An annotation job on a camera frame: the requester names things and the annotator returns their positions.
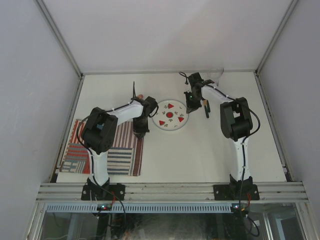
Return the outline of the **gold knife green handle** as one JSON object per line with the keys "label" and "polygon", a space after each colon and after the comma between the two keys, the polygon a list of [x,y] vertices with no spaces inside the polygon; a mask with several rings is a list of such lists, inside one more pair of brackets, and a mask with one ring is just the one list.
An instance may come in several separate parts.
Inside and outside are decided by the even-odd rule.
{"label": "gold knife green handle", "polygon": [[208,119],[208,118],[210,117],[210,113],[208,113],[208,110],[207,110],[207,102],[206,102],[206,99],[203,100],[203,104],[204,104],[205,115],[206,115],[206,118]]}

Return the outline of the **gold fork green handle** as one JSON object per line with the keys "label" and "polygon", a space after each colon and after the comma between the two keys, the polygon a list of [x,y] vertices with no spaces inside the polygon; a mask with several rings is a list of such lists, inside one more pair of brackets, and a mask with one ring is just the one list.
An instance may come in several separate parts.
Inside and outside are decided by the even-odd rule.
{"label": "gold fork green handle", "polygon": [[208,100],[206,100],[206,107],[207,107],[207,112],[210,113],[211,112],[211,108],[210,108],[210,103]]}

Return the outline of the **white watermelon pattern plate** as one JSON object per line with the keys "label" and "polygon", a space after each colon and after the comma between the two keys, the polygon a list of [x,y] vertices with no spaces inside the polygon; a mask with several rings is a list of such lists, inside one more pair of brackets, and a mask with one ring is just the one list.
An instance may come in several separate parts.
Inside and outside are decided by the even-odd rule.
{"label": "white watermelon pattern plate", "polygon": [[158,110],[152,117],[153,123],[164,131],[176,131],[186,125],[189,119],[186,106],[173,99],[158,103]]}

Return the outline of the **clear drinking glass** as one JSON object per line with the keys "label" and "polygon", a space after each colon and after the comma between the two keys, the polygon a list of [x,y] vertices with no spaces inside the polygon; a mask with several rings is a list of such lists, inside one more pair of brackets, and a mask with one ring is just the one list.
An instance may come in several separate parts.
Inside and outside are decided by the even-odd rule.
{"label": "clear drinking glass", "polygon": [[206,75],[208,80],[212,80],[217,86],[219,85],[220,78],[223,75],[225,69],[223,67],[210,69]]}

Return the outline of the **striped patchwork placemat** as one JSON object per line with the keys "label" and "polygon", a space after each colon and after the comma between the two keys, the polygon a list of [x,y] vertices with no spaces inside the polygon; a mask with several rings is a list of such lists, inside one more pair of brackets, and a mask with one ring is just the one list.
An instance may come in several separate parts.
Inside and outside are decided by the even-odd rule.
{"label": "striped patchwork placemat", "polygon": [[[82,133],[85,123],[77,119],[66,147],[60,171],[72,174],[89,174],[90,160],[88,151],[80,144],[76,131]],[[138,177],[141,171],[143,139],[133,132],[133,122],[127,121],[116,128],[115,139],[107,153],[107,172],[110,175]]]}

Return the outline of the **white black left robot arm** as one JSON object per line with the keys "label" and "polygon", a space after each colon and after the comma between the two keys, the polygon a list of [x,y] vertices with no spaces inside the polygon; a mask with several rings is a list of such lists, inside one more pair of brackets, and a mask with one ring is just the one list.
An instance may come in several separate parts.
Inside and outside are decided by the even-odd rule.
{"label": "white black left robot arm", "polygon": [[117,126],[133,120],[133,134],[142,139],[148,133],[148,118],[154,116],[153,112],[159,109],[155,98],[148,96],[141,99],[132,97],[127,104],[104,110],[99,107],[92,109],[86,121],[79,140],[83,140],[83,147],[87,149],[90,159],[89,183],[93,184],[92,194],[98,200],[104,200],[109,196],[110,182],[107,173],[107,155],[114,143]]}

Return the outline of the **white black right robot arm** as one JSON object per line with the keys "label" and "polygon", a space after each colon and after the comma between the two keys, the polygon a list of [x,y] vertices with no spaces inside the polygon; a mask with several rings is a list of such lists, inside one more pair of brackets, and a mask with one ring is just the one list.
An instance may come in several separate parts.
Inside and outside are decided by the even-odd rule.
{"label": "white black right robot arm", "polygon": [[229,192],[234,199],[240,200],[254,187],[249,170],[248,142],[249,137],[260,129],[261,121],[249,108],[246,98],[233,98],[223,93],[213,80],[202,79],[198,72],[186,75],[180,71],[179,75],[185,78],[185,84],[191,89],[184,92],[188,114],[198,110],[208,97],[213,97],[219,104],[220,129],[230,140],[234,152]]}

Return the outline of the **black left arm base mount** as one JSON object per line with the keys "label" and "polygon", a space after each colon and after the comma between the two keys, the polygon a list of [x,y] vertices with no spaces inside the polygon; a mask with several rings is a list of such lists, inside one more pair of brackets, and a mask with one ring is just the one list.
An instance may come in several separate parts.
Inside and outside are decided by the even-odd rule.
{"label": "black left arm base mount", "polygon": [[84,185],[81,192],[81,200],[97,200],[97,201],[111,201],[114,199],[120,199],[121,201],[125,198],[126,186],[124,184],[109,184],[99,187],[95,184]]}

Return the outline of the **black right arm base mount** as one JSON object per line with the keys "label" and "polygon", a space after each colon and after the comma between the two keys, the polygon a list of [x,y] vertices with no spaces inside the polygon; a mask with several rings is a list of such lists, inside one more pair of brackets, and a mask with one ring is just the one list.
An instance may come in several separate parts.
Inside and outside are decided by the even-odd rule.
{"label": "black right arm base mount", "polygon": [[214,199],[216,201],[248,201],[249,197],[251,200],[260,200],[260,194],[258,186],[256,184],[245,186],[237,186],[232,189],[230,184],[215,184],[213,185]]}

